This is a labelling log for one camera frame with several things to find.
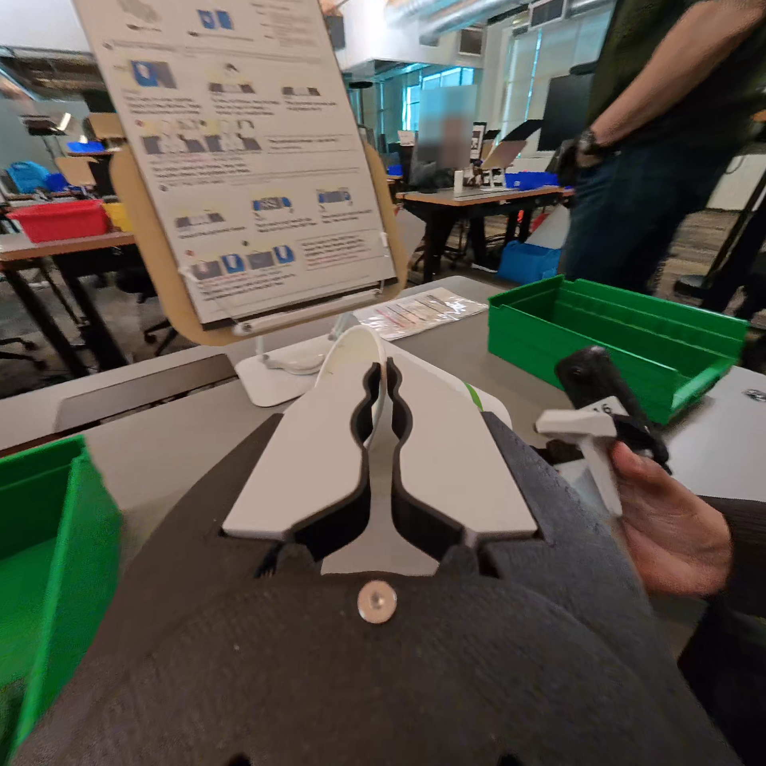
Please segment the white paper cup green band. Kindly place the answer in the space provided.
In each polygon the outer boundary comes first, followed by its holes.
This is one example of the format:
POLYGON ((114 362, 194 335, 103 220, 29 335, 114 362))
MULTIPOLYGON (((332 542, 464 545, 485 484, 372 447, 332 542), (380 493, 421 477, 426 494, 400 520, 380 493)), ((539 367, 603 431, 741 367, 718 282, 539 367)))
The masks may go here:
POLYGON ((406 350, 383 340, 377 331, 364 325, 353 326, 344 331, 338 340, 329 349, 321 368, 316 377, 315 386, 328 381, 341 368, 351 363, 365 362, 367 367, 377 362, 380 365, 381 381, 379 388, 381 393, 372 409, 372 434, 375 433, 384 407, 384 397, 387 395, 386 362, 389 357, 399 355, 407 358, 412 363, 428 371, 431 375, 440 378, 451 388, 458 391, 462 396, 470 398, 476 407, 482 411, 488 411, 497 416, 505 426, 512 428, 512 419, 507 407, 497 397, 489 394, 481 388, 477 388, 443 369, 418 358, 406 350))

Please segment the laminated paper sheet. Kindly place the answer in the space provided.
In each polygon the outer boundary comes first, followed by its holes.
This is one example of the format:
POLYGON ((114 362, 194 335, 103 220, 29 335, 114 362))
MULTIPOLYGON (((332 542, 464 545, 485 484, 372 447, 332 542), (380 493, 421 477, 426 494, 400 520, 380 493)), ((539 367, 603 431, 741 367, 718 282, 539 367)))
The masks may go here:
POLYGON ((488 308, 485 302, 436 288, 354 311, 353 316, 381 340, 395 342, 475 316, 488 308))

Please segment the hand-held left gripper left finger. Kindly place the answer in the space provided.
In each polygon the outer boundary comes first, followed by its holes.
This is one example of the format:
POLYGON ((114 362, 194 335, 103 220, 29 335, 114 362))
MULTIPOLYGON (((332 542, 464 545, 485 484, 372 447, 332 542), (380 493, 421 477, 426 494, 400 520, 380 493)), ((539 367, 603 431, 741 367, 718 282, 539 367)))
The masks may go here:
POLYGON ((370 517, 369 450, 381 364, 351 362, 279 419, 222 525, 226 536, 296 543, 320 561, 370 517))

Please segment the black office chair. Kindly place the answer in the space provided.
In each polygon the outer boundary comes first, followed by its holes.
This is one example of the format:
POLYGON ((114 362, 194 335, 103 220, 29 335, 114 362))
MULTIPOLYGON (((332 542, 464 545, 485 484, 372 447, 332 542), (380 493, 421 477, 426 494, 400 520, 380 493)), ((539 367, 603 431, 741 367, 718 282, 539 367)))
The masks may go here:
MULTIPOLYGON (((132 266, 118 270, 115 274, 115 284, 121 292, 134 295, 136 303, 139 305, 158 297, 154 283, 143 266, 132 266)), ((155 358, 165 352, 168 346, 178 337, 178 332, 167 318, 142 331, 145 343, 155 345, 157 343, 157 334, 161 330, 166 330, 167 332, 154 351, 153 356, 155 358)))

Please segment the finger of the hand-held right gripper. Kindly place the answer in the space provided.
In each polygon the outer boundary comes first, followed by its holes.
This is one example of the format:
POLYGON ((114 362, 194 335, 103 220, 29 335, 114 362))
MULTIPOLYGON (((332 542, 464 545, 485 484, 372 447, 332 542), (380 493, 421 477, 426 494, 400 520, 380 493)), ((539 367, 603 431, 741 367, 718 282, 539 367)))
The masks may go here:
POLYGON ((608 413, 584 409, 562 410, 548 409, 535 422, 538 434, 554 438, 585 438, 617 436, 613 417, 608 413))

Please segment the grey desk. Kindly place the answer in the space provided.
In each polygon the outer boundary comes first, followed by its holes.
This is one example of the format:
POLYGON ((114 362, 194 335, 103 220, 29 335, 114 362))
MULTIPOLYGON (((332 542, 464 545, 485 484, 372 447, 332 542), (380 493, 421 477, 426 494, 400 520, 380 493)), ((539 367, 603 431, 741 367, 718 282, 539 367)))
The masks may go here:
MULTIPOLYGON (((558 388, 488 352, 485 313, 397 344, 500 399, 515 432, 528 444, 545 444, 534 430, 543 410, 570 406, 558 388)), ((57 439, 53 432, 57 410, 68 397, 210 355, 225 353, 235 363, 251 356, 254 346, 254 341, 246 340, 223 349, 197 347, 3 399, 2 454, 57 439)), ((743 395, 751 388, 764 391, 764 376, 734 367, 702 405, 666 431, 673 474, 694 493, 764 501, 764 404, 743 395)), ((159 521, 197 481, 268 415, 285 408, 256 407, 234 378, 167 404, 83 428, 93 462, 126 522, 123 562, 127 564, 135 556, 159 521)), ((373 506, 368 528, 357 542, 334 554, 322 573, 351 571, 358 563, 402 574, 434 571, 431 559, 395 539, 387 511, 390 483, 382 464, 391 456, 393 445, 390 427, 381 424, 371 445, 373 506)))

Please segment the person's right forearm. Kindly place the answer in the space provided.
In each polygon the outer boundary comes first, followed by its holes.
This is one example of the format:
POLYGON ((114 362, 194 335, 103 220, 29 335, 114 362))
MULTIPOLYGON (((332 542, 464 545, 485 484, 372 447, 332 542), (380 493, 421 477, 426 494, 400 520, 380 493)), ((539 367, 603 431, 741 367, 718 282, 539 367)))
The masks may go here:
POLYGON ((732 567, 678 667, 743 764, 765 764, 764 503, 704 496, 732 536, 732 567))

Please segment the large blue plastic bin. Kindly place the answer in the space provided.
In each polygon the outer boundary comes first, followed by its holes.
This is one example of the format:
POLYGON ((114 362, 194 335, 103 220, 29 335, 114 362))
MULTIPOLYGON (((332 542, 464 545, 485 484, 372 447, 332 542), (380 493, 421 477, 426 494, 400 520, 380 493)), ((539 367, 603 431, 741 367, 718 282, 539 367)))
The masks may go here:
POLYGON ((560 248, 510 241, 503 248, 496 277, 518 285, 547 280, 558 273, 560 256, 560 248))

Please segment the red plastic bin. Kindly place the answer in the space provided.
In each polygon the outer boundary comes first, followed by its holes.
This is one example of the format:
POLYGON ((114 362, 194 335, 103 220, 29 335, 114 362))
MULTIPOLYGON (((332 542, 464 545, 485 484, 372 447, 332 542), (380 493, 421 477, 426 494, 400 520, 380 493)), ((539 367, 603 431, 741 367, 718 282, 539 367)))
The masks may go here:
POLYGON ((41 244, 110 233, 110 219, 95 199, 49 202, 21 207, 7 214, 18 223, 30 242, 41 244))

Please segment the wooden table black legs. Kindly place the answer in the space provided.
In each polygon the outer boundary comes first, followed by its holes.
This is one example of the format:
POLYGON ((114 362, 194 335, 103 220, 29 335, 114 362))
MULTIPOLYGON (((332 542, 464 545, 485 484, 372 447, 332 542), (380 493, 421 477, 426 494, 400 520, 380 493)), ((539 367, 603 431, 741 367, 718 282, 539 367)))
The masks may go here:
POLYGON ((455 225, 466 222, 467 242, 472 248, 473 267, 489 272, 499 261, 488 254, 485 220, 504 217, 502 246, 510 241, 525 242, 531 233, 533 213, 539 208, 557 205, 573 195, 573 190, 545 186, 532 190, 475 190, 461 195, 452 189, 439 191, 398 192, 397 200, 426 224, 421 283, 435 280, 440 274, 442 258, 448 251, 448 240, 455 225))
POLYGON ((83 256, 83 253, 111 251, 115 248, 132 246, 136 243, 132 234, 113 232, 44 243, 33 243, 24 234, 2 235, 1 239, 2 274, 45 340, 74 378, 88 377, 90 372, 60 326, 53 320, 47 307, 20 275, 23 270, 36 268, 36 261, 45 257, 52 258, 53 264, 83 314, 86 328, 84 342, 91 350, 100 371, 119 369, 129 364, 128 358, 114 340, 99 310, 80 282, 81 276, 107 272, 110 264, 84 267, 76 265, 75 259, 85 261, 87 258, 83 256))

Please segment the green plastic bin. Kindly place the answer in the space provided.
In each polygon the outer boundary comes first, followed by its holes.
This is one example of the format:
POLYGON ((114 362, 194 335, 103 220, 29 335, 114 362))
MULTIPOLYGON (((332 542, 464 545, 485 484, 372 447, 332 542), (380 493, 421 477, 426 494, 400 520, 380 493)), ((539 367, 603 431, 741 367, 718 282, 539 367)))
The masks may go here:
POLYGON ((2 458, 2 764, 91 646, 119 578, 121 528, 82 436, 2 458))
POLYGON ((563 276, 489 299, 488 350, 562 389, 555 365, 605 348, 649 419, 665 426, 738 362, 745 320, 563 276))

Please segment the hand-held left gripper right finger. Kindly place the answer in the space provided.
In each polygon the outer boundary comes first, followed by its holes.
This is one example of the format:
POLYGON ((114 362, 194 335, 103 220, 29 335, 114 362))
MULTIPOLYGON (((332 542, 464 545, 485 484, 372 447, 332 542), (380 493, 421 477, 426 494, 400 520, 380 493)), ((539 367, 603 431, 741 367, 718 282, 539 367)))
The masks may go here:
POLYGON ((387 378, 400 536, 436 561, 453 546, 534 537, 539 527, 490 429, 505 423, 474 389, 410 357, 389 357, 387 378))

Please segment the black monitor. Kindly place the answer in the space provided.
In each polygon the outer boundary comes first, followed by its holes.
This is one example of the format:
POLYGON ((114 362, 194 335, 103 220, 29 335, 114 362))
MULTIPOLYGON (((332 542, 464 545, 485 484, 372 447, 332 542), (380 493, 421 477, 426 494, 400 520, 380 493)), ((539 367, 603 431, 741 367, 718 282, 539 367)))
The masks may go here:
POLYGON ((593 73, 570 73, 551 78, 539 135, 539 152, 553 152, 585 128, 593 76, 593 73))

